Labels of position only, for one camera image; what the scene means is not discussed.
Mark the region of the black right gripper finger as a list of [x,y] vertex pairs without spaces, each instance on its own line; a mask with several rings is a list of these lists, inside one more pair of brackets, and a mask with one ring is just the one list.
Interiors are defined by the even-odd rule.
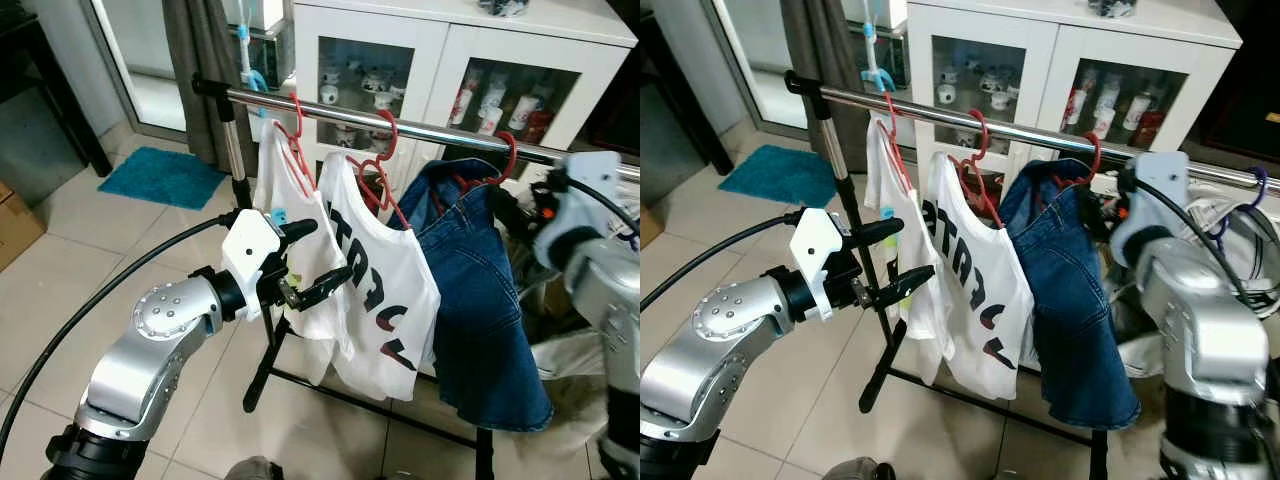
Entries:
[[490,186],[486,198],[494,219],[503,225],[507,234],[524,238],[524,210],[518,200],[499,186]]
[[1079,219],[1092,241],[1106,239],[1101,202],[1091,189],[1079,189]]

